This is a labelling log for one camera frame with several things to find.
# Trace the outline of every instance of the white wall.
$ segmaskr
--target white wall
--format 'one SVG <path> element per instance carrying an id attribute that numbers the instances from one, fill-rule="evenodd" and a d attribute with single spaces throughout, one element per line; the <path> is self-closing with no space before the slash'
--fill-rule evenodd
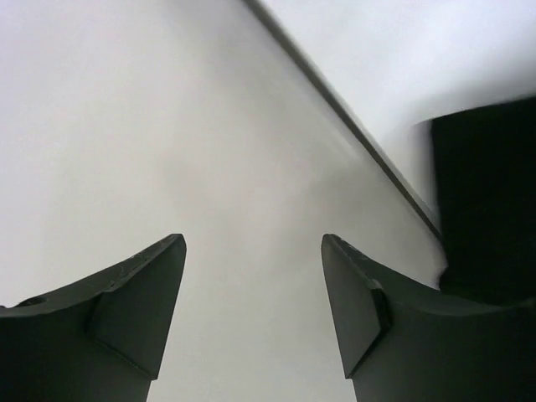
<path id="1" fill-rule="evenodd" d="M 0 304 L 181 232 L 151 401 L 352 401 L 322 234 L 428 284 L 441 260 L 258 23 L 231 1 L 0 8 Z"/>
<path id="2" fill-rule="evenodd" d="M 434 207 L 426 127 L 536 91 L 531 0 L 261 0 Z"/>

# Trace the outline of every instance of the dark edge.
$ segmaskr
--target dark edge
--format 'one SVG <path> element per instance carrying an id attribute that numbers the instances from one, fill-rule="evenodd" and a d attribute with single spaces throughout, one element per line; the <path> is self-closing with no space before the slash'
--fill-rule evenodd
<path id="1" fill-rule="evenodd" d="M 374 147 L 372 142 L 359 129 L 356 122 L 348 114 L 343 105 L 337 100 L 337 97 L 330 91 L 324 83 L 320 75 L 315 71 L 311 64 L 307 61 L 307 57 L 294 44 L 292 39 L 281 28 L 280 24 L 272 16 L 271 12 L 260 3 L 260 0 L 240 0 L 260 21 L 272 38 L 282 47 L 282 49 L 291 58 L 296 67 L 305 75 L 311 85 L 318 91 L 324 101 L 332 108 L 338 118 L 343 122 L 347 129 L 358 139 L 363 145 L 372 159 L 379 165 L 384 174 L 396 189 L 402 194 L 410 207 L 419 215 L 428 230 L 441 242 L 440 231 L 432 223 L 426 212 L 422 209 L 419 203 L 411 195 L 410 191 L 402 183 L 395 169 L 389 167 L 386 162 L 387 157 Z"/>

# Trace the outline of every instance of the black plastic part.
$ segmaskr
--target black plastic part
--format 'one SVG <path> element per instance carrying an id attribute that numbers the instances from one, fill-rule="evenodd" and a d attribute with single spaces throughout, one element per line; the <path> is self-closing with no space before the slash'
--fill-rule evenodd
<path id="1" fill-rule="evenodd" d="M 495 307 L 444 295 L 332 234 L 322 261 L 358 402 L 536 400 L 534 299 Z M 382 317 L 390 326 L 379 331 Z"/>
<path id="2" fill-rule="evenodd" d="M 157 378 L 186 245 L 179 234 L 0 310 L 0 400 L 143 402 Z"/>

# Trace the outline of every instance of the gray surface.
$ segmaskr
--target gray surface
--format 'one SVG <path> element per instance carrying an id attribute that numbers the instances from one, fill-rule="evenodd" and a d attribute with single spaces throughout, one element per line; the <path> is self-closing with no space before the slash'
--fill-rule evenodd
<path id="1" fill-rule="evenodd" d="M 347 401 L 322 234 L 424 283 L 424 225 L 240 3 L 5 6 L 0 304 L 182 232 L 151 401 Z"/>

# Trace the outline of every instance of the black object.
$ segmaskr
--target black object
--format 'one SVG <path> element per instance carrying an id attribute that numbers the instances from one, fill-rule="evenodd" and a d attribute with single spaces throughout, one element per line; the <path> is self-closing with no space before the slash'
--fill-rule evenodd
<path id="1" fill-rule="evenodd" d="M 173 234 L 72 285 L 0 309 L 0 400 L 147 400 L 185 255 L 183 237 Z"/>
<path id="2" fill-rule="evenodd" d="M 536 97 L 437 118 L 430 138 L 441 290 L 491 304 L 536 297 Z"/>
<path id="3" fill-rule="evenodd" d="M 358 402 L 536 400 L 536 301 L 444 295 L 335 235 L 322 261 L 344 373 Z"/>

